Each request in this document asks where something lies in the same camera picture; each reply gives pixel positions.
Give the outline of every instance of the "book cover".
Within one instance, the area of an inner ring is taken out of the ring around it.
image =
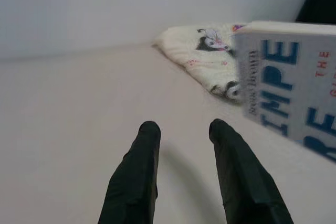
[[[336,26],[252,22],[235,42],[245,115],[336,162]]]

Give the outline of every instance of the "white wall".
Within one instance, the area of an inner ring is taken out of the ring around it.
[[[293,20],[304,0],[0,0],[0,58],[149,41],[205,21]]]

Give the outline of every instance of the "white book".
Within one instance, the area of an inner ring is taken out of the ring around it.
[[[246,116],[336,162],[336,26],[252,22],[235,42]]]

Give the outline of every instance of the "black object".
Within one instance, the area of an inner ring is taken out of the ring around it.
[[[271,175],[226,122],[209,128],[227,224],[290,224],[288,209]]]
[[[296,21],[303,23],[336,24],[336,1],[306,0]]]
[[[144,122],[112,175],[98,224],[152,224],[161,131]],[[209,129],[227,224],[291,224],[272,177],[243,138],[227,123]]]
[[[161,131],[144,122],[112,175],[99,224],[153,223]]]

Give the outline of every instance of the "cartoon character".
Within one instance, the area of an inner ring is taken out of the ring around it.
[[[204,33],[204,36],[199,39],[199,44],[196,50],[202,51],[226,51],[233,56],[233,50],[228,44],[223,43],[218,31],[212,28],[198,29],[199,33]]]
[[[214,85],[211,93],[232,101],[241,101],[240,85],[237,81],[229,81],[225,86]]]

